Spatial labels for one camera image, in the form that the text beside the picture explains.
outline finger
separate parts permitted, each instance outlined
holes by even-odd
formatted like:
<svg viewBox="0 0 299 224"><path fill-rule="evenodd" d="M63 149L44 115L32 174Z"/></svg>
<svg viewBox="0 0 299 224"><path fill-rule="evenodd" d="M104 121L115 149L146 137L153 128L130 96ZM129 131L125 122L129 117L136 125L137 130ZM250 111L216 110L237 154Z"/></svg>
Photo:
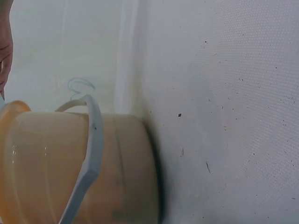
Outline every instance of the finger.
<svg viewBox="0 0 299 224"><path fill-rule="evenodd" d="M7 46L0 48L0 61L2 61L4 58L10 55L11 52L13 52L12 44L8 44Z"/></svg>
<svg viewBox="0 0 299 224"><path fill-rule="evenodd" d="M2 96L2 98L5 100L4 89L1 91L1 96Z"/></svg>
<svg viewBox="0 0 299 224"><path fill-rule="evenodd" d="M11 65L13 63L13 54L9 54L6 56L1 62L1 75L6 75L8 77L9 72L11 70Z"/></svg>

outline white wall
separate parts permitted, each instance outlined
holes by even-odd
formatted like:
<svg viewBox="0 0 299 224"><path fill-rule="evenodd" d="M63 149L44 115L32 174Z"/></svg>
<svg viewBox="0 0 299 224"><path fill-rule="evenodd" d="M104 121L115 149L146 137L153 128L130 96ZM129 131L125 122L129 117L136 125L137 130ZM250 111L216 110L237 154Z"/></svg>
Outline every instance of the white wall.
<svg viewBox="0 0 299 224"><path fill-rule="evenodd" d="M139 11L132 109L161 156L164 223L298 223L299 1Z"/></svg>
<svg viewBox="0 0 299 224"><path fill-rule="evenodd" d="M15 1L7 100L53 110L82 77L140 116L166 224L298 223L299 2L124 2Z"/></svg>
<svg viewBox="0 0 299 224"><path fill-rule="evenodd" d="M93 94L113 110L121 0L15 0L11 12L13 68L6 100L54 110L75 93Z"/></svg>

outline orange plastic bucket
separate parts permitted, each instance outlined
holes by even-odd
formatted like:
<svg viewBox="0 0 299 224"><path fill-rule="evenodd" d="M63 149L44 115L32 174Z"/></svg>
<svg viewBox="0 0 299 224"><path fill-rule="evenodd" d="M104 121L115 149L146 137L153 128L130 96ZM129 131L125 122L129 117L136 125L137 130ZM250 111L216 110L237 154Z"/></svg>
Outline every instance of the orange plastic bucket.
<svg viewBox="0 0 299 224"><path fill-rule="evenodd" d="M64 112L77 105L88 114ZM89 95L56 112L5 105L0 180L4 224L158 222L156 169L142 123L101 115Z"/></svg>

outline dark spot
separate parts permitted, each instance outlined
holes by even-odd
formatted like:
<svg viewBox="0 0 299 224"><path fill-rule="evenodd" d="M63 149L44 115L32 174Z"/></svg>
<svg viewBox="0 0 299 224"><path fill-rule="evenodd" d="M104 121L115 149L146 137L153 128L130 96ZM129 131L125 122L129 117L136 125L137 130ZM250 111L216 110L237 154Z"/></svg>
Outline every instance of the dark spot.
<svg viewBox="0 0 299 224"><path fill-rule="evenodd" d="M209 171L209 173L211 173L210 168L209 168L209 164L206 162L206 168Z"/></svg>

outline textured wall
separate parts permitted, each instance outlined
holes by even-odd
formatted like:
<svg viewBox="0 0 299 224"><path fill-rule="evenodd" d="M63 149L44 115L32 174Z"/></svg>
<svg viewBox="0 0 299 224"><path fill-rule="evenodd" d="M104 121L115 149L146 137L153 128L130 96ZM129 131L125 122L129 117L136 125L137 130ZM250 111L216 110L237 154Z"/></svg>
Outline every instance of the textured wall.
<svg viewBox="0 0 299 224"><path fill-rule="evenodd" d="M298 223L299 2L139 10L133 108L161 156L165 223Z"/></svg>

